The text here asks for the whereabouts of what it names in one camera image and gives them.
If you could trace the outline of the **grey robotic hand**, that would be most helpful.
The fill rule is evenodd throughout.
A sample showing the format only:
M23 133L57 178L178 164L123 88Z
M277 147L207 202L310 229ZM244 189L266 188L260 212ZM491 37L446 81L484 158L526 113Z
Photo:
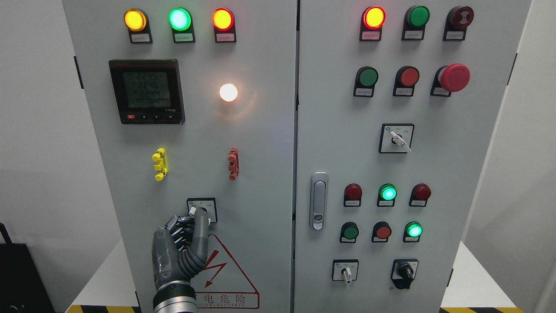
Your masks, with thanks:
M152 241L154 283L159 291L169 283L187 283L206 266L210 218L203 209L189 216L172 216L155 230Z

